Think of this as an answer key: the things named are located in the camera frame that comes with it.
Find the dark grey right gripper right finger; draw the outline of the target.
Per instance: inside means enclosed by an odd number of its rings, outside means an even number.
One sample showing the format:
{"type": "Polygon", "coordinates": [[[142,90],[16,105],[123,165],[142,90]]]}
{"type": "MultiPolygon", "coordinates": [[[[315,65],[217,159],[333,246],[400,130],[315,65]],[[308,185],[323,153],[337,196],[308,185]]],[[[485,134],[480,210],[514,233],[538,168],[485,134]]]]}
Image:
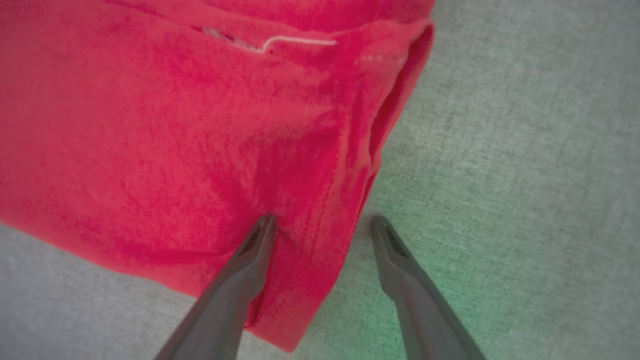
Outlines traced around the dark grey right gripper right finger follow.
{"type": "Polygon", "coordinates": [[[379,281],[397,310],[406,358],[484,360],[474,338],[390,221],[376,215],[370,224],[379,281]]]}

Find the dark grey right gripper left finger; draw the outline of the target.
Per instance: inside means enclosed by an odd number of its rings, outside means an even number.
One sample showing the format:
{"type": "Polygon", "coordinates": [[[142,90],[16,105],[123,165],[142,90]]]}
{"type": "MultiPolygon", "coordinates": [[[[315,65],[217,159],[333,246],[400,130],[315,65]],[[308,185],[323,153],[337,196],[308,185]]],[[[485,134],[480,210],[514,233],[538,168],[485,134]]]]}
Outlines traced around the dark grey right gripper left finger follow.
{"type": "Polygon", "coordinates": [[[170,335],[156,360],[235,360],[250,303],[265,287],[277,221],[263,215],[170,335]]]}

